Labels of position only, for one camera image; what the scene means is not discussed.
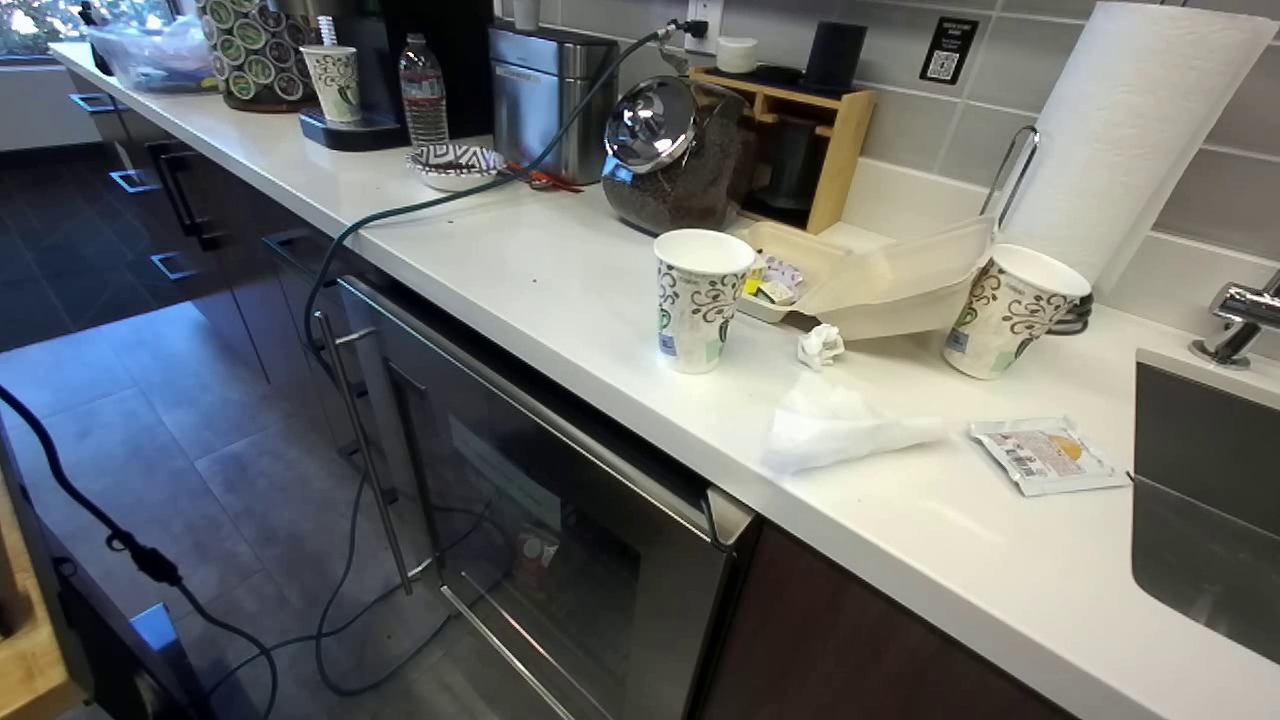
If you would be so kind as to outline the clear plastic water bottle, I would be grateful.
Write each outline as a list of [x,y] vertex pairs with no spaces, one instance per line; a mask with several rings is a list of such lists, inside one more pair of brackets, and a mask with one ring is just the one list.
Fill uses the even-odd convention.
[[434,50],[421,33],[402,34],[401,50],[402,127],[417,149],[446,140],[446,86]]

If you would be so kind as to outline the patterned paper cup on machine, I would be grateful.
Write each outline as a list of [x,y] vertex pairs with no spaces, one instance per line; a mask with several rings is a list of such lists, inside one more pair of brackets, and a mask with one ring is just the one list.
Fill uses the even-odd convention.
[[302,43],[300,47],[321,112],[336,127],[359,119],[359,75],[347,43]]

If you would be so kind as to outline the blue patterned small dish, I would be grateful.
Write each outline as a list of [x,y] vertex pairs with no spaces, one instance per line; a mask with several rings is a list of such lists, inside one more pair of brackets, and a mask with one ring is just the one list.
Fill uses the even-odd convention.
[[504,171],[504,158],[484,145],[430,145],[417,149],[412,163],[421,179],[434,193],[458,193],[487,185]]

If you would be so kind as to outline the small snack packet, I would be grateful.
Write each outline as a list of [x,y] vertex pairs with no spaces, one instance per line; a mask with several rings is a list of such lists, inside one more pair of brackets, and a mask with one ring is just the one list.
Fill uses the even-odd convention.
[[1011,478],[1021,495],[1066,495],[1120,488],[1123,471],[1109,463],[1072,421],[985,421],[966,440]]

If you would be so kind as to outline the white paper towel roll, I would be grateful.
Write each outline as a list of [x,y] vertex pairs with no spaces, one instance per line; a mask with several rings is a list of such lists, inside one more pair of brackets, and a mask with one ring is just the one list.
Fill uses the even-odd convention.
[[1252,10],[1094,4],[998,235],[1112,282],[1272,34],[1277,21]]

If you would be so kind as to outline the chrome sink faucet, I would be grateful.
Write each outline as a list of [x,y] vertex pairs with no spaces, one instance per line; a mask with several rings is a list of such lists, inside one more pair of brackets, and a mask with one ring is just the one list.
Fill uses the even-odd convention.
[[1228,278],[1214,298],[1211,312],[1225,318],[1225,328],[1207,338],[1197,338],[1197,352],[1211,363],[1237,363],[1244,367],[1248,354],[1244,349],[1262,332],[1262,328],[1280,328],[1280,270],[1258,282],[1248,287],[1240,278]]

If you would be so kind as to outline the small white creamer cup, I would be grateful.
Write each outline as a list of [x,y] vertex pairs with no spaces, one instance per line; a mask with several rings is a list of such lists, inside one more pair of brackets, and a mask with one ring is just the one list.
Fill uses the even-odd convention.
[[837,323],[814,323],[797,338],[803,367],[827,367],[844,354],[844,332]]

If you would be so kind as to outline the stainless steel bin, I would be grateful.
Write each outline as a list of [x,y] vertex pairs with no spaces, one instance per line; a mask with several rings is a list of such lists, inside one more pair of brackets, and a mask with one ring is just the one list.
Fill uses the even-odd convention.
[[617,83],[595,86],[619,57],[617,39],[508,22],[487,28],[492,47],[492,140],[512,163],[537,158],[544,149],[547,171],[595,185],[603,169],[603,119]]

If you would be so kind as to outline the stainless dishwasher door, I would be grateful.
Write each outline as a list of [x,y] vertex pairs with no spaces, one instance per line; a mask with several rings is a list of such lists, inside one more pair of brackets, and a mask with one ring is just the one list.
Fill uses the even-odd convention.
[[451,317],[330,297],[370,466],[465,624],[557,716],[688,720],[750,512]]

